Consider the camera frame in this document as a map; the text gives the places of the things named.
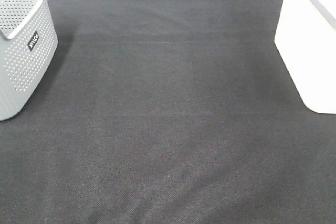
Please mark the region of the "grey perforated laundry basket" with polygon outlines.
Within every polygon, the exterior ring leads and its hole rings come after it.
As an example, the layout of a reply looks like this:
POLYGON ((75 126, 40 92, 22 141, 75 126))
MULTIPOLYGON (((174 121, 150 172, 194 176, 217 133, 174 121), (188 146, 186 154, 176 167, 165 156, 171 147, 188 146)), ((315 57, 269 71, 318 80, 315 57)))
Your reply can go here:
POLYGON ((1 120, 18 114, 58 45, 47 0, 1 0, 1 120))

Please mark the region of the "white bin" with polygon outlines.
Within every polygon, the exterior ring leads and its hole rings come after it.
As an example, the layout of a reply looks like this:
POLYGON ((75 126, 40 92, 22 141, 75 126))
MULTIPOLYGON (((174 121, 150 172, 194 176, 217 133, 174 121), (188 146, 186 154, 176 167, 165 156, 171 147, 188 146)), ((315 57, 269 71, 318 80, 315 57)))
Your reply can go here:
POLYGON ((275 45, 304 105, 335 113, 335 0, 283 0, 275 45))

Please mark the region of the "black table cloth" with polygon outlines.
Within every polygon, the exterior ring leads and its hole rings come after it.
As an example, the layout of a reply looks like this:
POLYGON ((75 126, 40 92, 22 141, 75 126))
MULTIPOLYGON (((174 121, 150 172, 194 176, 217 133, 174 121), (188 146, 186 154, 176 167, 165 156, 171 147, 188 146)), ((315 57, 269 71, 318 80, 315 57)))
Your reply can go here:
POLYGON ((1 223, 335 223, 335 116, 283 0, 48 0, 58 47, 1 123, 1 223))

